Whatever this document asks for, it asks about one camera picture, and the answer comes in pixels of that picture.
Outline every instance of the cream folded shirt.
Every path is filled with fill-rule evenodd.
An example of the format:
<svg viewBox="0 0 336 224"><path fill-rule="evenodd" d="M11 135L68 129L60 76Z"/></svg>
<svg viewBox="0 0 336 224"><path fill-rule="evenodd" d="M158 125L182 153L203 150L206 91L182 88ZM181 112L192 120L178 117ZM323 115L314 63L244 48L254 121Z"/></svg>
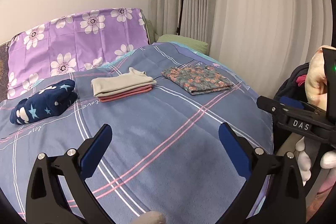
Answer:
<svg viewBox="0 0 336 224"><path fill-rule="evenodd" d="M155 85L156 81L132 67L128 73L117 77L99 77L91 80L93 95L96 97L110 96L124 91L132 90L145 85Z"/></svg>

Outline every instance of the blue star print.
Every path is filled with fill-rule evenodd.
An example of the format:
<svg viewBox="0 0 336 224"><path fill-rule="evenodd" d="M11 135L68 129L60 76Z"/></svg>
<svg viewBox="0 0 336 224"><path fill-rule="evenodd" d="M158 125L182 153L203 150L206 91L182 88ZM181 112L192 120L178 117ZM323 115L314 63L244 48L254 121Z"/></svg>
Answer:
<svg viewBox="0 0 336 224"><path fill-rule="evenodd" d="M36 115L36 108L33 108L33 105L30 105L30 110L28 110L31 114L31 116L33 117L33 119L38 118L38 116Z"/></svg>
<svg viewBox="0 0 336 224"><path fill-rule="evenodd" d="M47 107L45 108L44 111L47 112L47 114L50 114L50 110Z"/></svg>
<svg viewBox="0 0 336 224"><path fill-rule="evenodd" d="M59 88L60 88L60 89L65 89L66 91L68 91L68 88L71 88L71 86L70 86L70 85L65 85L65 84L63 84L63 85L61 85Z"/></svg>

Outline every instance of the folded clothing stack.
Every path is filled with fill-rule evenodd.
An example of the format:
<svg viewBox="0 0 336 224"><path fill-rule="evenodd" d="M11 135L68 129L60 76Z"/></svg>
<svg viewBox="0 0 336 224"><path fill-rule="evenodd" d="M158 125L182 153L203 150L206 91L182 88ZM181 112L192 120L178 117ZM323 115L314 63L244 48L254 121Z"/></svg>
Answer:
<svg viewBox="0 0 336 224"><path fill-rule="evenodd" d="M173 67L164 70L162 75L191 95L228 90L233 86L229 79L219 74L212 66L205 66L205 68L199 66Z"/></svg>
<svg viewBox="0 0 336 224"><path fill-rule="evenodd" d="M92 79L93 95L101 102L109 102L125 98L131 95L152 90L156 81L146 75L144 71L138 71L132 67L128 73L117 77L100 77Z"/></svg>
<svg viewBox="0 0 336 224"><path fill-rule="evenodd" d="M66 79L40 90L29 98L22 99L12 110L10 122L25 124L61 115L77 99L77 93L73 92L74 88L75 82Z"/></svg>

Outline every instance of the purple floral pillowcase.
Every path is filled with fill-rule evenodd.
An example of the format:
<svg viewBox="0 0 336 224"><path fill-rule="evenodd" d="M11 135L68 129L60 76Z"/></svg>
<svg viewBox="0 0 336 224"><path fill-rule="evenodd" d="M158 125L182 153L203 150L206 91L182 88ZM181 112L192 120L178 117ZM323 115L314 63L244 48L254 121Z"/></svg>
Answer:
<svg viewBox="0 0 336 224"><path fill-rule="evenodd" d="M147 32L138 8L55 18L12 39L7 97L16 98L51 76L97 68L145 45Z"/></svg>

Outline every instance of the metal bolt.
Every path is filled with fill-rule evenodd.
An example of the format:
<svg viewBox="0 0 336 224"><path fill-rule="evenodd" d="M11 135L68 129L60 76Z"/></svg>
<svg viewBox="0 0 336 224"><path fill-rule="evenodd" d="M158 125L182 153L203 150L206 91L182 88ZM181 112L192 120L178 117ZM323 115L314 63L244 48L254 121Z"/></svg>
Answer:
<svg viewBox="0 0 336 224"><path fill-rule="evenodd" d="M39 155L37 156L37 158L38 158L39 160L44 159L44 157L45 157L45 153L39 153Z"/></svg>
<svg viewBox="0 0 336 224"><path fill-rule="evenodd" d="M76 154L76 149L73 149L73 148L69 149L67 151L67 154L68 154L68 156L73 156L74 154Z"/></svg>
<svg viewBox="0 0 336 224"><path fill-rule="evenodd" d="M257 147L254 152L257 154L257 155L262 155L264 153L264 150L260 147Z"/></svg>
<svg viewBox="0 0 336 224"><path fill-rule="evenodd" d="M287 155L287 157L290 158L290 159L294 158L294 154L293 154L292 152L287 152L286 155Z"/></svg>

